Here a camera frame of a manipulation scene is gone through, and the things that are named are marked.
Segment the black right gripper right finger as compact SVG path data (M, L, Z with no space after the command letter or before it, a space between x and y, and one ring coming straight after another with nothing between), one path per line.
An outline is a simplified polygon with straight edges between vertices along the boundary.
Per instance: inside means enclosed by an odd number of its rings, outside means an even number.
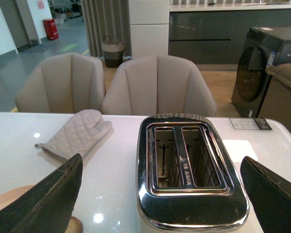
M291 182L246 156L241 176L265 233L291 233Z

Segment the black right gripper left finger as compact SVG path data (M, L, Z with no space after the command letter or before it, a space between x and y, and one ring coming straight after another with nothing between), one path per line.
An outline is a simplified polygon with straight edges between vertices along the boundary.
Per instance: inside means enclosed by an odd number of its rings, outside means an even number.
M0 210L0 233L64 233L81 186L83 160L75 154Z

